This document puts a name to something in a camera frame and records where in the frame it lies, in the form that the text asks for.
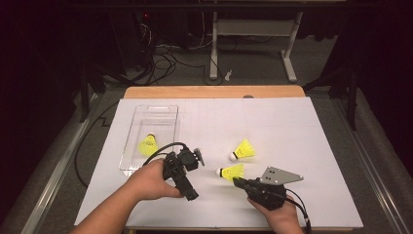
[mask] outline wire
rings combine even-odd
[[[298,207],[298,209],[300,209],[301,213],[303,214],[304,220],[306,221],[306,234],[311,234],[312,233],[311,222],[310,222],[309,216],[307,214],[306,206],[304,205],[303,200],[301,200],[300,196],[298,196],[298,194],[296,194],[294,191],[292,191],[288,188],[286,188],[285,190],[293,193],[300,200],[302,206],[300,206],[298,203],[296,203],[295,201],[293,201],[289,198],[285,198],[285,201],[294,204],[296,207]]]
[[[189,48],[190,50],[197,50],[197,49],[201,49],[201,48],[205,48],[207,46],[209,46],[212,43],[212,40],[210,40],[208,43],[202,45],[202,46],[198,46],[198,47],[191,47]]]
[[[94,122],[91,124],[91,126],[88,128],[88,130],[83,134],[81,141],[79,142],[79,145],[76,149],[75,152],[75,159],[74,159],[74,166],[75,166],[75,171],[76,171],[76,177],[79,178],[79,181],[82,183],[82,185],[84,185],[85,187],[88,187],[89,185],[82,179],[80,173],[79,173],[79,169],[78,169],[78,164],[77,164],[77,160],[78,160],[78,155],[79,155],[79,151],[80,148],[82,147],[82,144],[85,141],[86,136],[89,134],[89,132],[91,131],[92,127],[94,126],[94,124],[98,121],[98,120],[103,120],[103,123],[101,125],[101,127],[110,127],[110,124],[106,124],[106,117],[102,117],[110,108],[112,108],[113,106],[115,106],[116,104],[118,104],[119,101],[116,101],[115,103],[109,105],[109,107],[107,107],[105,110],[103,110],[103,112],[94,120]]]
[[[148,40],[148,45],[147,46],[150,46],[151,42],[152,42],[152,31],[146,24],[140,23],[140,25],[142,25],[145,28],[145,31],[143,32],[143,35],[142,35],[142,39],[145,39],[146,30],[149,31],[149,40]]]
[[[155,64],[156,64],[155,67],[156,67],[157,69],[159,69],[159,70],[163,69],[165,72],[164,72],[163,75],[161,75],[160,77],[156,77],[156,76],[154,75],[154,77],[153,77],[154,80],[153,80],[152,82],[150,82],[149,85],[152,85],[152,84],[154,84],[154,83],[157,83],[157,84],[159,85],[158,82],[159,82],[160,80],[162,80],[162,79],[170,76],[170,75],[174,72],[174,70],[176,69],[176,65],[177,65],[177,64],[185,65],[185,66],[188,66],[188,67],[202,68],[202,69],[203,69],[203,77],[205,77],[205,73],[206,73],[206,66],[205,66],[205,65],[192,65],[192,64],[188,64],[188,63],[185,63],[185,62],[180,61],[180,60],[173,54],[173,51],[172,51],[173,46],[172,46],[172,45],[169,45],[169,46],[163,45],[163,46],[159,46],[159,47],[157,47],[157,48],[158,48],[158,49],[160,49],[160,48],[165,48],[165,49],[167,49],[165,52],[161,52],[161,53],[159,53],[159,54],[157,54],[157,53],[154,54],[154,56],[157,56],[157,57],[161,57],[161,58],[162,58],[162,59],[159,59],[159,60],[157,60],[157,61],[155,62]],[[158,63],[161,62],[161,61],[166,61],[166,62],[168,62],[168,63],[169,63],[169,66],[167,66],[167,67],[160,67]]]
[[[226,39],[228,39],[228,40],[231,40],[231,41],[233,41],[234,42],[234,48],[232,48],[232,49],[230,49],[230,50],[226,50],[226,49],[222,49],[222,48],[216,48],[216,50],[218,50],[218,51],[223,51],[223,52],[234,52],[234,51],[236,51],[237,50],[237,48],[238,48],[238,41],[237,41],[237,39],[236,38],[234,38],[234,36],[219,36],[220,38],[226,38]]]
[[[205,21],[204,12],[201,12],[201,16],[203,17],[203,38],[201,39],[200,45],[192,49],[201,48],[204,42],[204,37],[205,37],[204,35],[206,34],[206,21]]]
[[[171,147],[171,146],[174,146],[174,145],[181,145],[181,146],[183,147],[183,149],[189,149],[189,148],[186,146],[186,144],[184,144],[184,143],[182,143],[182,142],[173,142],[173,143],[167,144],[167,145],[165,145],[164,147],[158,149],[158,150],[157,150],[155,153],[153,153],[151,156],[149,156],[149,158],[145,161],[145,163],[143,163],[142,166],[148,165],[148,163],[151,162],[152,159],[154,159],[156,156],[160,155],[160,152],[162,152],[164,149],[167,149],[167,148],[169,148],[169,147]]]

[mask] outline black cable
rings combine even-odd
[[[219,47],[216,47],[216,50],[222,51],[222,52],[234,52],[234,51],[237,50],[237,48],[238,48],[238,41],[237,41],[237,39],[233,38],[233,36],[220,36],[220,37],[221,37],[221,38],[226,38],[226,39],[228,39],[228,40],[233,41],[235,45],[234,45],[234,48],[231,49],[231,50],[225,50],[225,49],[222,49],[222,48],[219,48]]]
[[[183,147],[183,149],[189,149],[186,144],[182,143],[182,142],[173,142],[170,144],[165,145],[164,147],[158,149],[155,153],[153,153],[151,156],[149,156],[149,158],[143,163],[142,166],[146,166],[149,162],[151,162],[152,159],[154,159],[156,156],[160,155],[160,152],[162,152],[164,149],[167,149],[171,146],[174,145],[181,145]]]
[[[205,65],[191,65],[191,64],[182,62],[182,61],[178,60],[178,58],[176,58],[176,57],[173,55],[172,51],[170,51],[170,56],[173,57],[173,59],[175,59],[175,61],[176,61],[177,63],[179,63],[179,64],[182,64],[182,65],[185,65],[185,66],[189,66],[189,67],[195,67],[195,68],[202,67],[203,70],[204,70],[204,75],[205,75],[205,73],[206,73],[206,66],[205,66]]]
[[[169,44],[168,47],[167,47],[167,45],[159,45],[159,46],[157,46],[157,49],[167,49],[165,52],[161,53],[161,55],[167,55],[168,53],[171,53],[172,45]]]
[[[300,196],[298,196],[298,194],[296,194],[296,193],[295,193],[294,191],[292,191],[291,189],[286,188],[285,190],[287,190],[287,191],[291,192],[292,194],[294,194],[294,195],[300,200],[301,204],[303,205],[304,211],[307,212],[306,206],[304,205],[304,202],[303,202],[303,200],[301,200]]]
[[[159,57],[162,57],[162,58],[163,58],[163,59],[159,59],[159,60],[157,60],[157,61],[155,62],[155,67],[158,68],[158,69],[160,69],[160,70],[168,70],[168,69],[170,69],[171,67],[176,66],[176,61],[173,61],[173,60],[169,59],[169,58],[168,58],[167,56],[165,56],[165,55],[155,54],[155,56],[159,56]],[[169,66],[168,66],[168,67],[158,66],[158,63],[159,63],[159,62],[162,62],[162,61],[168,62],[168,63],[169,63]]]
[[[285,198],[285,201],[295,205],[296,207],[298,207],[298,209],[300,209],[301,213],[303,214],[304,220],[306,221],[306,234],[311,234],[312,233],[311,222],[310,222],[309,216],[307,215],[307,212],[304,210],[304,208],[301,207],[300,204],[296,203],[294,200],[291,200],[289,198]]]
[[[152,64],[152,70],[150,72],[148,80],[146,81],[146,84],[145,84],[146,86],[150,86],[152,77],[155,77],[155,68],[156,67],[155,67],[155,61],[154,61],[154,56],[153,55],[151,56],[150,61],[151,61],[151,64]]]
[[[91,124],[91,126],[88,128],[88,130],[83,134],[81,141],[79,142],[79,145],[77,146],[76,152],[75,152],[75,159],[74,159],[74,166],[75,166],[75,171],[76,171],[76,176],[79,178],[80,182],[82,183],[82,185],[84,185],[85,187],[88,187],[89,185],[82,179],[82,177],[80,176],[79,173],[79,169],[78,169],[78,165],[77,165],[77,159],[78,159],[78,155],[79,155],[79,151],[80,148],[83,144],[83,142],[85,141],[86,136],[88,135],[88,133],[91,131],[92,127],[94,126],[94,124],[98,121],[98,120],[103,120],[101,127],[110,127],[110,124],[106,124],[106,117],[102,117],[110,108],[112,108],[113,106],[115,106],[116,104],[118,104],[119,101],[116,101],[115,103],[111,104],[109,107],[107,107],[95,120],[94,122]]]
[[[175,66],[175,65],[176,65],[176,62],[172,61],[171,59],[169,59],[169,58],[167,58],[166,56],[163,56],[163,55],[157,55],[157,56],[163,57],[164,59],[157,60],[156,63],[165,60],[165,61],[167,61],[167,62],[169,63],[169,67],[168,67],[168,68],[160,68],[160,67],[157,67],[158,69],[164,69],[165,72],[164,72],[164,74],[163,74],[162,76],[160,76],[160,77],[158,77],[158,78],[157,78],[157,77],[155,76],[155,74],[154,74],[154,75],[153,75],[154,81],[150,82],[149,85],[152,85],[153,83],[157,83],[157,84],[158,84],[158,81],[160,81],[160,80],[162,80],[162,79],[170,76],[170,75],[175,71],[175,68],[176,68],[176,66]]]
[[[131,80],[133,81],[138,81],[143,79],[145,76],[147,76],[149,73],[151,73],[151,70],[154,69],[152,62],[148,62],[145,66],[144,66],[144,70],[142,71],[142,73],[140,73],[139,75],[131,78]]]

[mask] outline dark background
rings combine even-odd
[[[384,4],[384,20],[375,25],[377,30],[368,43],[366,58],[359,65],[358,83],[411,174],[413,36],[408,22],[413,21],[413,8],[408,1]],[[139,53],[142,45],[131,44],[136,41],[132,39],[140,36],[138,30],[133,31],[136,20],[133,14],[67,13],[51,0],[1,3],[0,13],[0,221],[3,222],[37,163],[72,116],[76,108],[72,98],[80,88],[84,64],[97,62],[124,73],[131,62],[145,61]],[[187,46],[188,32],[202,34],[199,14],[159,13],[150,17],[147,23],[181,47]],[[233,13],[227,17],[258,18],[258,15]],[[210,19],[211,14],[206,13],[206,30],[210,30]],[[316,35],[317,40],[322,40],[340,34],[345,18],[331,13],[305,14],[302,21],[298,38]],[[357,38],[359,33],[341,36]],[[339,66],[354,43],[348,41],[340,47],[336,48],[340,53],[331,56],[329,67]],[[125,48],[136,53],[127,54]]]

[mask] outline table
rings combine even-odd
[[[126,181],[118,165],[134,108],[140,104],[178,105],[177,141],[185,142],[191,149],[200,147],[206,166],[188,173],[199,198],[191,202],[164,198],[139,203],[127,228],[268,230],[262,215],[245,200],[246,194],[214,174],[216,168],[231,165],[228,152],[243,137],[257,151],[251,161],[242,161],[245,178],[261,176],[267,166],[302,175],[304,180],[286,187],[304,200],[314,229],[362,227],[316,111],[298,86],[128,88],[75,224]],[[299,218],[304,226],[302,216]]]
[[[346,0],[311,0],[309,2],[344,2]],[[219,1],[219,2],[238,2],[233,1]],[[250,1],[253,3],[259,2],[280,2],[278,0],[267,1]],[[303,12],[297,12],[294,19],[283,20],[257,20],[257,19],[219,19],[218,13],[213,13],[212,18],[212,49],[210,54],[210,68],[209,78],[215,80],[218,78],[218,51],[217,51],[217,37],[218,35],[247,35],[247,36],[274,36],[274,37],[288,37],[288,45],[284,50],[281,50],[282,62],[291,83],[297,82],[294,68],[290,60],[290,54],[294,45],[295,37],[297,35]]]

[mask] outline wooden table edge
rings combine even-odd
[[[297,85],[281,86],[150,86],[129,87],[124,98],[301,98]]]

